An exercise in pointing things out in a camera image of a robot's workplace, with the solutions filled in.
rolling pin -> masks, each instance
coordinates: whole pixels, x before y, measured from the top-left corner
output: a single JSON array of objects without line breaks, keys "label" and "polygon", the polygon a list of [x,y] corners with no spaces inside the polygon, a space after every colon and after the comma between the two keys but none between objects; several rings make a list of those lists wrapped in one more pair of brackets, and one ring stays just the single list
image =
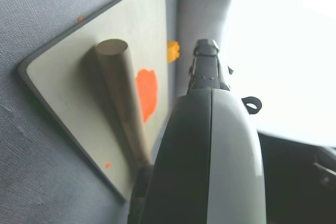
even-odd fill
[{"label": "rolling pin", "polygon": [[96,45],[95,52],[136,164],[138,167],[151,165],[128,44],[120,39],[109,39]]}]

orange play dough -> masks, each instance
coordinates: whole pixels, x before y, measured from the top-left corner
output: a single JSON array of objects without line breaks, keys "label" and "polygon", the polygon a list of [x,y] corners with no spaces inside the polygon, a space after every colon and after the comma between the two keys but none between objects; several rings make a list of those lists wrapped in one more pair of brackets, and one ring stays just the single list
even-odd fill
[{"label": "orange play dough", "polygon": [[147,122],[154,113],[158,103],[158,85],[154,70],[141,69],[135,79],[136,88],[140,100],[142,120]]}]

bright light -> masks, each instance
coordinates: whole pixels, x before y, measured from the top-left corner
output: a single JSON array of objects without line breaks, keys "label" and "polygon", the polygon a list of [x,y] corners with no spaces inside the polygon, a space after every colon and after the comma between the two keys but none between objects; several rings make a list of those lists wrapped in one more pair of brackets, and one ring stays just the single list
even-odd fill
[{"label": "bright light", "polygon": [[336,0],[232,0],[221,48],[261,132],[336,146]]}]

wooden rolling pin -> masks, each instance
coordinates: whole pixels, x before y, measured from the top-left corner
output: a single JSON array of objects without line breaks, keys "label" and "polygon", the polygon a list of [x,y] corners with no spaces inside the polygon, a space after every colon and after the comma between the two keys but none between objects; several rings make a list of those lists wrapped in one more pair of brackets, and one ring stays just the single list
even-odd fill
[{"label": "wooden rolling pin", "polygon": [[128,44],[109,39],[96,46],[99,67],[113,102],[131,153],[139,167],[152,164],[146,140]]}]

beige board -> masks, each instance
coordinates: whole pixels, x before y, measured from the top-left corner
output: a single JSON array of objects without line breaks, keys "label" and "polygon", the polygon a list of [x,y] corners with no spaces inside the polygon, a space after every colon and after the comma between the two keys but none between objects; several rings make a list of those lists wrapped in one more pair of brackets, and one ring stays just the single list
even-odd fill
[{"label": "beige board", "polygon": [[113,108],[102,106],[105,98],[86,56],[103,40],[122,39],[129,45],[134,76],[142,68],[155,70],[157,106],[144,126],[151,149],[168,113],[166,10],[165,0],[122,0],[111,6],[29,56],[19,73],[117,191],[130,199],[133,161]]}]

